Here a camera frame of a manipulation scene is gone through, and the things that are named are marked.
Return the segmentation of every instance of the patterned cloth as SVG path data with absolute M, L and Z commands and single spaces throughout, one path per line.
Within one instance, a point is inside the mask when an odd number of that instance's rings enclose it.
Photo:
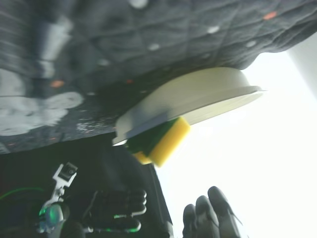
M 0 153 L 114 132 L 169 80 L 316 31 L 316 0 L 1 0 Z

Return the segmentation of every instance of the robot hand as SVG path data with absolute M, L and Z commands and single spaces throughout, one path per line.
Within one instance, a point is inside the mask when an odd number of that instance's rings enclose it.
M 200 196 L 196 206 L 185 207 L 183 237 L 247 238 L 222 191 L 213 186 L 208 190 L 208 197 Z
M 87 192 L 65 200 L 72 219 L 93 231 L 137 232 L 141 223 L 135 216 L 146 212 L 146 192 Z

